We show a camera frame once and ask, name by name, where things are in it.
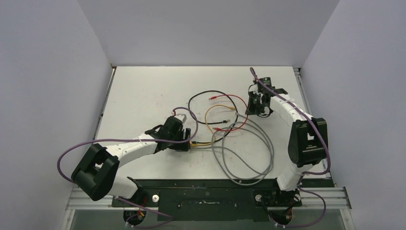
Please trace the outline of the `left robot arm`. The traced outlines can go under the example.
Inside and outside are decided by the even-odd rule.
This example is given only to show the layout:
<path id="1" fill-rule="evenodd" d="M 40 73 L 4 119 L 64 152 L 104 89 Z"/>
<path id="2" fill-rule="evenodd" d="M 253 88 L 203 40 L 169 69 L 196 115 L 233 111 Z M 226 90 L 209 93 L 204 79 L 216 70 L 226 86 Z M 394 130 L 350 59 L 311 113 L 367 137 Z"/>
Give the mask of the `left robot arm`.
<path id="1" fill-rule="evenodd" d="M 106 195 L 120 196 L 130 206 L 138 206 L 143 199 L 141 187 L 131 177 L 118 176 L 121 166 L 146 155 L 166 149 L 187 151 L 191 130 L 184 128 L 185 114 L 167 118 L 163 125 L 146 131 L 136 139 L 116 145 L 103 147 L 92 144 L 71 175 L 78 185 L 93 201 Z"/>

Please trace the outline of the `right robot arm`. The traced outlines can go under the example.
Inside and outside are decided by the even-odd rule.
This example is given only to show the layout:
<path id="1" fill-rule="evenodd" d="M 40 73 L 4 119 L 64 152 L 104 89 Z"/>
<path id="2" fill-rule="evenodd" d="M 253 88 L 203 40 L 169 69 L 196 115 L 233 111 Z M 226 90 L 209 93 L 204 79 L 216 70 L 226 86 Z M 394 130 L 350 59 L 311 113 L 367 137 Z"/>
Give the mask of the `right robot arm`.
<path id="1" fill-rule="evenodd" d="M 269 77 L 255 79 L 248 88 L 246 115 L 267 117 L 276 113 L 290 129 L 287 153 L 290 159 L 277 177 L 279 187 L 271 191 L 271 200 L 283 205 L 290 199 L 289 191 L 298 187 L 305 174 L 327 158 L 327 123 L 299 108 L 288 92 L 275 88 Z"/>

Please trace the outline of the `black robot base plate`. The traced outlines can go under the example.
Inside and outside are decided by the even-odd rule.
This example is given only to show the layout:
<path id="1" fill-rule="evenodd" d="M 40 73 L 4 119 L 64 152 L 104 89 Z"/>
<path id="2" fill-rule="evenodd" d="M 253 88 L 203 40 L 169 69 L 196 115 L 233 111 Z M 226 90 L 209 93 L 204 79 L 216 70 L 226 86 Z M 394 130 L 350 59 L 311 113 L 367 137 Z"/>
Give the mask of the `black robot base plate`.
<path id="1" fill-rule="evenodd" d="M 236 221 L 275 220 L 280 225 L 292 218 L 292 209 L 304 207 L 305 198 L 315 198 L 325 203 L 319 194 L 333 184 L 328 179 L 305 180 L 305 188 L 282 191 L 276 180 L 265 179 L 255 185 L 242 186 L 230 180 L 140 180 L 139 190 L 123 201 L 116 198 L 113 207 L 140 211 L 127 212 L 124 217 L 131 224 L 140 224 L 146 217 L 147 208 L 159 212 L 158 220 L 166 221 Z"/>

